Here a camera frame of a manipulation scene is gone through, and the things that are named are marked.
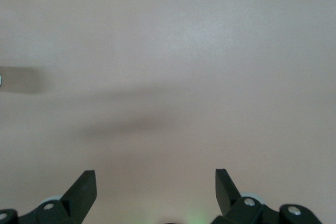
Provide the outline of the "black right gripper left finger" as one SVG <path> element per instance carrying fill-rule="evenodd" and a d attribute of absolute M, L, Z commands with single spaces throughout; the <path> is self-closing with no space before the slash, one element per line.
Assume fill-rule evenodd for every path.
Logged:
<path fill-rule="evenodd" d="M 82 224 L 96 198 L 95 171 L 86 170 L 60 199 L 48 200 L 23 216 L 15 209 L 0 209 L 0 224 Z"/>

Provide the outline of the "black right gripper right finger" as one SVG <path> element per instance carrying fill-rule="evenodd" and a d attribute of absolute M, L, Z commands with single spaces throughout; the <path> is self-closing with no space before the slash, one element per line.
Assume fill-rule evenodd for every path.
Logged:
<path fill-rule="evenodd" d="M 322 224 L 304 206 L 284 204 L 275 211 L 255 197 L 242 196 L 226 169 L 216 170 L 215 189 L 222 214 L 211 224 Z"/>

